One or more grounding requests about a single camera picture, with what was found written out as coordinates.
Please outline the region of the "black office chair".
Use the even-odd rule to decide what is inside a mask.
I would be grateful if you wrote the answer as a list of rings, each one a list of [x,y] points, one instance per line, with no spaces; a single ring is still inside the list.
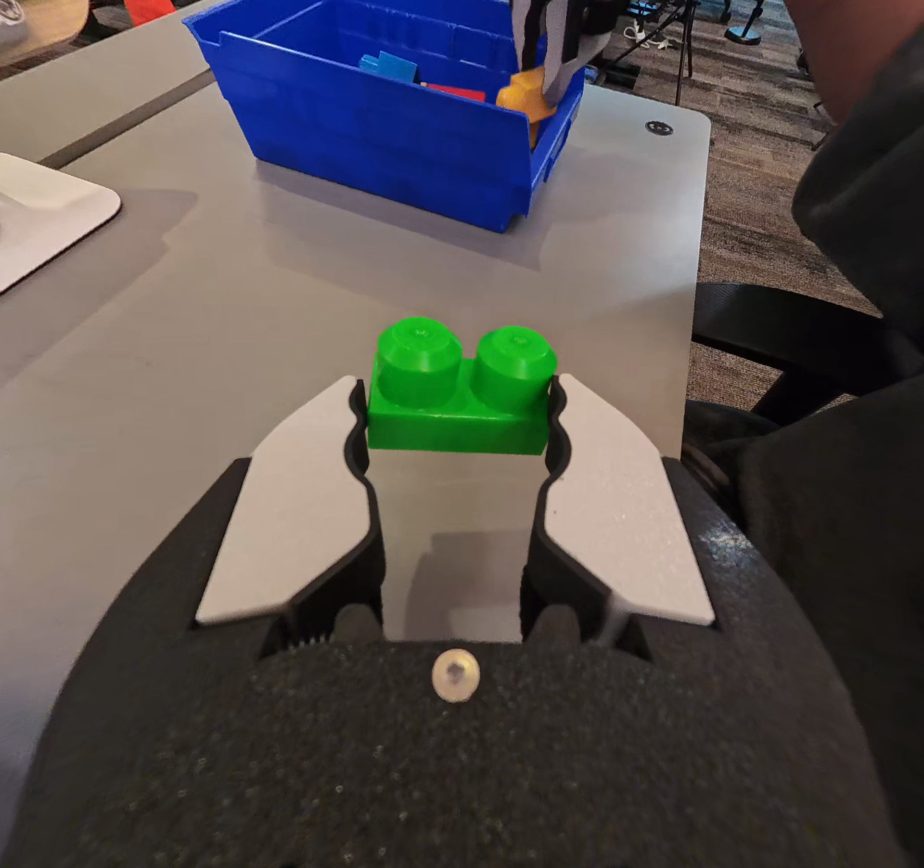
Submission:
[[[768,286],[699,283],[692,340],[779,371],[752,410],[778,425],[922,373],[922,351],[884,319]]]

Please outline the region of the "green two-stud toy block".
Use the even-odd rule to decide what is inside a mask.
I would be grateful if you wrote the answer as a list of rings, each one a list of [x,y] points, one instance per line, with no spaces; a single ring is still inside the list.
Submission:
[[[467,358],[446,325],[410,317],[377,341],[368,445],[389,450],[539,455],[557,355],[538,332],[504,326]]]

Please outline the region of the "yellow one-stud toy block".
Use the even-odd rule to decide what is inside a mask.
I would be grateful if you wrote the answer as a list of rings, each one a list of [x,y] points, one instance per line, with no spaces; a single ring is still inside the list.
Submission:
[[[516,73],[510,83],[499,90],[495,105],[527,117],[531,150],[536,148],[543,121],[553,117],[557,106],[549,104],[543,92],[545,70],[542,65]]]

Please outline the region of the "person's grey sweatshirt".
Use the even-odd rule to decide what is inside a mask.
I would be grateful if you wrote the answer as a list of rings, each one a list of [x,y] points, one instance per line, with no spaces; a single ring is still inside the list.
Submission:
[[[923,34],[800,181],[801,232],[922,351]],[[852,697],[904,859],[922,866],[923,378],[778,425],[687,403],[685,445],[796,597]]]

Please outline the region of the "grey desk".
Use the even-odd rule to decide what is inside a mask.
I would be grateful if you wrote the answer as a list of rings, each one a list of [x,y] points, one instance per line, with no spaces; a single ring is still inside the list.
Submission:
[[[701,113],[585,90],[499,235],[254,159],[209,72],[68,174],[119,215],[2,297],[2,834],[55,696],[139,565],[235,458],[413,315],[471,353],[543,334],[679,456],[710,150]],[[645,129],[670,124],[668,137]]]

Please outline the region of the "blue one-stud toy block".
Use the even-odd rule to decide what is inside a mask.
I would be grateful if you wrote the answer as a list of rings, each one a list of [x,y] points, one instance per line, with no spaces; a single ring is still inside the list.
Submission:
[[[390,80],[419,84],[421,75],[416,63],[399,55],[380,51],[377,55],[364,54],[359,69]]]

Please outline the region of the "white tablet stand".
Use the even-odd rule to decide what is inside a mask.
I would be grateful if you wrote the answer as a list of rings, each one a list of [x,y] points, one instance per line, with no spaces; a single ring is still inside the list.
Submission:
[[[122,209],[103,186],[1,154],[1,291],[67,251]]]

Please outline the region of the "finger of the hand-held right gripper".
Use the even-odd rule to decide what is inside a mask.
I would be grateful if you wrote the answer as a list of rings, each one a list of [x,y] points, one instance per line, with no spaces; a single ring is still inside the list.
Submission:
[[[517,71],[524,73],[537,66],[543,0],[511,0],[510,8]]]
[[[572,77],[601,53],[615,28],[615,2],[551,0],[545,7],[547,48],[542,96],[548,106],[563,99]]]

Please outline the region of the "blue plastic bin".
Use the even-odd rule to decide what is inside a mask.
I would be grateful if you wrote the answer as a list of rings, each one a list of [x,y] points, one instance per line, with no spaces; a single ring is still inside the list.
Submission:
[[[496,233],[528,215],[585,87],[576,73],[531,150],[526,116],[495,105],[516,71],[503,0],[228,0],[183,22],[256,158]],[[380,51],[421,82],[359,69]]]

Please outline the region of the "person's right forearm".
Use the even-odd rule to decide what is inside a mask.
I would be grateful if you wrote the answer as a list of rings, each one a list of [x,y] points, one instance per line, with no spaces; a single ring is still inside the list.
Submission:
[[[923,0],[783,0],[817,93],[841,125],[879,70],[922,27]]]

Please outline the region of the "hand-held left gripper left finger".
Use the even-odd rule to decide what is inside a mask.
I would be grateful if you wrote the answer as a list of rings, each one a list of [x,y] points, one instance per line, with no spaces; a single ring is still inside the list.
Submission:
[[[361,379],[344,376],[252,452],[195,622],[277,617],[295,642],[331,634],[340,611],[383,622],[385,546],[366,476]]]

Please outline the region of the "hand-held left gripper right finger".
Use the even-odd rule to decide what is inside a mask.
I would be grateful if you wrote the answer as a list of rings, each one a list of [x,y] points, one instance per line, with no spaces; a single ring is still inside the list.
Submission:
[[[523,635],[553,607],[573,613],[583,643],[617,644],[634,617],[712,627],[716,615],[659,449],[571,374],[552,377],[547,421]]]

